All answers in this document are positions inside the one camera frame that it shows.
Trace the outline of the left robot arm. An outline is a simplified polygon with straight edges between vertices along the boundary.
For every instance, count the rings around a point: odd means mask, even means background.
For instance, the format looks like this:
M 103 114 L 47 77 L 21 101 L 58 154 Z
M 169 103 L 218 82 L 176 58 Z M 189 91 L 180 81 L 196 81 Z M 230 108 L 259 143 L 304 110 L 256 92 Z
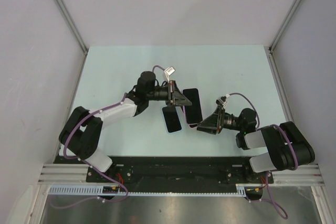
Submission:
M 95 111 L 82 106 L 73 110 L 59 135 L 64 158 L 78 159 L 97 169 L 103 181 L 112 181 L 116 169 L 112 166 L 112 159 L 98 148 L 101 132 L 105 126 L 141 114 L 150 101 L 164 101 L 168 107 L 192 105 L 176 81 L 169 80 L 159 85 L 154 72 L 145 71 L 131 91 L 116 104 Z

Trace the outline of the pink silicone phone case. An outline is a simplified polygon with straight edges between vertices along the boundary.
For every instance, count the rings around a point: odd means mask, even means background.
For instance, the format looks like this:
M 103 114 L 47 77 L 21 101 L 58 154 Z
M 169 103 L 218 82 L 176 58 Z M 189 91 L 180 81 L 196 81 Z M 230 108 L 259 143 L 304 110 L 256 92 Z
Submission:
M 190 128 L 196 128 L 197 124 L 200 122 L 201 118 L 200 116 L 197 114 L 197 112 L 191 108 L 188 109 L 187 107 L 183 106 L 181 108 L 182 113 L 184 115 L 184 121 L 185 123 L 190 127 Z

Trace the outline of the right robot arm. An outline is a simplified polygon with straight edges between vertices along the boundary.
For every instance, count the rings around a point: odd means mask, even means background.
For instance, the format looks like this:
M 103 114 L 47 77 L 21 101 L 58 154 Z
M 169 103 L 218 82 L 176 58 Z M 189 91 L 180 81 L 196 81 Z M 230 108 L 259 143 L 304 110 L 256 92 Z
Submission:
M 296 170 L 315 161 L 312 146 L 292 121 L 257 129 L 255 110 L 245 108 L 236 117 L 219 105 L 197 125 L 198 131 L 209 134 L 219 134 L 223 129 L 238 132 L 236 144 L 243 150 L 267 149 L 266 153 L 251 157 L 249 165 L 242 169 L 243 179 L 249 183 L 259 179 L 261 172 Z

